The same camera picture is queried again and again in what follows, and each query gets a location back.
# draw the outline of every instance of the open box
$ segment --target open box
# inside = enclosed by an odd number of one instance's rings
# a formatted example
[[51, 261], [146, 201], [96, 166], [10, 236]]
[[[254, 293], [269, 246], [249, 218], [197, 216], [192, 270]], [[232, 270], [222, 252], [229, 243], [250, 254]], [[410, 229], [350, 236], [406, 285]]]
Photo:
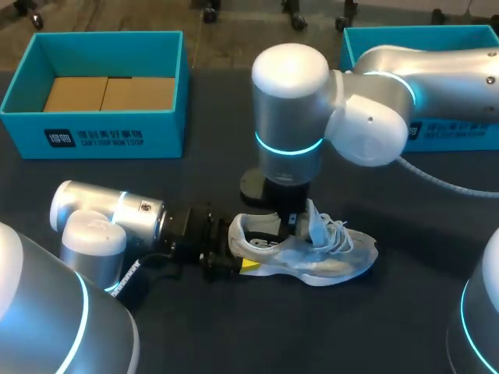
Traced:
[[[422, 51], [499, 48], [490, 26], [354, 27], [343, 33], [340, 70], [353, 70], [366, 51], [379, 45]], [[416, 118], [409, 129], [405, 151], [499, 150], [499, 125]]]
[[35, 34], [0, 119], [26, 159], [181, 157], [188, 90], [182, 32]]

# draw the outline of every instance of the shoelace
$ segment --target shoelace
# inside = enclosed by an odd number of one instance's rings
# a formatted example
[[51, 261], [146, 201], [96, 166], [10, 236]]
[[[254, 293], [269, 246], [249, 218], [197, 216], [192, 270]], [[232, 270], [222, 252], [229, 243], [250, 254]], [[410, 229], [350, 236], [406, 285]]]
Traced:
[[[321, 213], [320, 218], [322, 218], [322, 221], [326, 224], [326, 227], [328, 230], [331, 230], [331, 236], [334, 236], [334, 241], [330, 242], [328, 245], [326, 245], [322, 251], [324, 252], [331, 252], [331, 253], [348, 253], [353, 250], [353, 240], [352, 237], [350, 236], [348, 230], [345, 227], [346, 222], [343, 221], [333, 221], [331, 217], [329, 217], [329, 214], [326, 213]], [[343, 251], [343, 248], [348, 245], [349, 248]]]

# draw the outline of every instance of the concrete floor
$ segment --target concrete floor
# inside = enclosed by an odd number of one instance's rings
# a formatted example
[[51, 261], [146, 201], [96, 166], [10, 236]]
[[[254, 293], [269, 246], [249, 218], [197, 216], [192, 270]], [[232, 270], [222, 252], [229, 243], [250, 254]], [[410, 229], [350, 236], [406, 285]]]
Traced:
[[[206, 24], [192, 2], [199, 0], [37, 0], [44, 32], [183, 30], [189, 62], [196, 68], [248, 68], [274, 44], [299, 42], [321, 51], [337, 65], [342, 36], [334, 19], [342, 5], [333, 0], [302, 0], [309, 26], [294, 31], [281, 14], [281, 0], [222, 0], [219, 21]], [[365, 7], [357, 26], [425, 24], [429, 15]], [[0, 70], [14, 70], [34, 28], [13, 6], [0, 10]]]

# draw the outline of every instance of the teal box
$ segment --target teal box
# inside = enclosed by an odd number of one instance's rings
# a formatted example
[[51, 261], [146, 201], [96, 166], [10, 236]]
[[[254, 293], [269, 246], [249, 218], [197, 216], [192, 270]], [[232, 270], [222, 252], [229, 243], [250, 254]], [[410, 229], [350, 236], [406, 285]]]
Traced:
[[[340, 70], [352, 70], [360, 56], [379, 45], [423, 51], [498, 48], [490, 26], [354, 27], [343, 33]], [[411, 123], [406, 152], [499, 150], [499, 125], [418, 118]]]
[[[56, 77], [175, 77], [167, 111], [44, 113]], [[182, 32], [35, 34], [0, 107], [25, 159], [182, 156], [189, 66]]]

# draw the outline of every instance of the cardboard lining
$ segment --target cardboard lining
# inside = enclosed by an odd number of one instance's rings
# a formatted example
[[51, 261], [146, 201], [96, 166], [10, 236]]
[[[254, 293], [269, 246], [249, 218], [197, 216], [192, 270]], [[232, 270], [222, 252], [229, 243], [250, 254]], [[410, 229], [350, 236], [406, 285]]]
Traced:
[[175, 78], [56, 78], [44, 111], [164, 111], [173, 106]]
[[107, 77], [55, 78], [44, 111], [100, 111]]

